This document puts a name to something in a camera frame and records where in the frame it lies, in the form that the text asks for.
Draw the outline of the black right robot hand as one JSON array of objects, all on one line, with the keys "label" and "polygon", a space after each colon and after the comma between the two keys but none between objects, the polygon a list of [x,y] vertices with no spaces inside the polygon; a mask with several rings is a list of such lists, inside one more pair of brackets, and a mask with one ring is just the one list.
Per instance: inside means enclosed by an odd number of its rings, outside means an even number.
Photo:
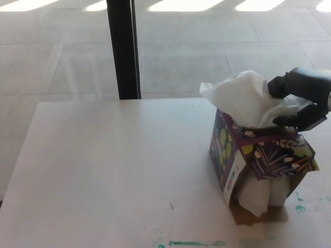
[{"label": "black right robot hand", "polygon": [[309,131],[322,122],[330,112],[330,73],[317,69],[294,68],[284,76],[277,76],[267,83],[273,98],[284,99],[294,95],[311,102],[296,114],[283,114],[273,123],[280,127],[293,127]]}]

